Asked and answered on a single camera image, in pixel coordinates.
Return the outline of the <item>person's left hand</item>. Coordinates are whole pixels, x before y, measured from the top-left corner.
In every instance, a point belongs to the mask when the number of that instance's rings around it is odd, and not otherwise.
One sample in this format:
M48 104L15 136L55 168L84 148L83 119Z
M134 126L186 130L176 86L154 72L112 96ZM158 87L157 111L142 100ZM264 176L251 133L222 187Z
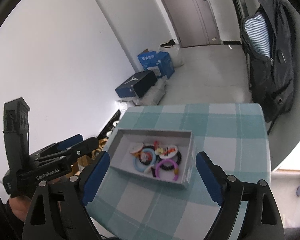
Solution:
M12 213L22 222L25 222L31 200L28 196L17 196L8 199Z

